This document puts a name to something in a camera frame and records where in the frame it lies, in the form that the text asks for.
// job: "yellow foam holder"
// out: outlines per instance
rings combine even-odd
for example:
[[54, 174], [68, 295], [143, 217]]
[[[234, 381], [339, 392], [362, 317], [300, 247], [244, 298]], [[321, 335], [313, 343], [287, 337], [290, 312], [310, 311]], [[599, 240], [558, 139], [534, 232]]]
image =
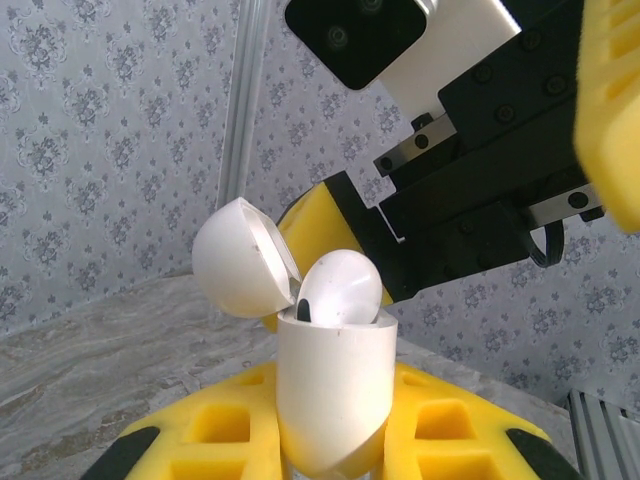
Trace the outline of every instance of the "yellow foam holder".
[[[205, 388], [125, 430], [160, 433], [127, 480], [286, 480], [275, 402], [275, 364]], [[394, 401], [377, 480], [534, 480], [509, 441], [523, 420], [461, 388], [396, 365]]]
[[[303, 277], [320, 257], [334, 250], [348, 249], [364, 253], [324, 183], [309, 190], [289, 209], [278, 224], [278, 230]], [[392, 303], [385, 290], [383, 306]], [[271, 332], [277, 331], [278, 319], [275, 314], [262, 321]]]
[[620, 227], [640, 230], [640, 0], [585, 0], [574, 144]]

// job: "floral wallpaper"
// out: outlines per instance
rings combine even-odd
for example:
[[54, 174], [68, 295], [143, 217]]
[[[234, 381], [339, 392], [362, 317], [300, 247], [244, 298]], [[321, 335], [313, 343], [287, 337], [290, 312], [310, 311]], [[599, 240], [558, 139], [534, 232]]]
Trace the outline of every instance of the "floral wallpaper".
[[[380, 86], [338, 84], [288, 31], [283, 2], [272, 7], [245, 196], [278, 218], [346, 169], [369, 204], [383, 199], [393, 190], [372, 161], [407, 120]], [[577, 218], [566, 237], [557, 267], [522, 262], [391, 307], [401, 335], [549, 401], [576, 387], [640, 411], [640, 235]]]
[[239, 1], [2, 2], [1, 333], [189, 263]]

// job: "earbud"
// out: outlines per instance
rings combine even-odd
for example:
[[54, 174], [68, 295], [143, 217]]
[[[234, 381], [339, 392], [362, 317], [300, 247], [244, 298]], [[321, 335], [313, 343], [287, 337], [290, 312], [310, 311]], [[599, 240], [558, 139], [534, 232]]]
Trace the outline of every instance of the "earbud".
[[371, 260], [353, 250], [335, 250], [307, 273], [297, 311], [304, 312], [301, 320], [318, 325], [364, 325], [375, 321], [381, 301], [382, 280]]

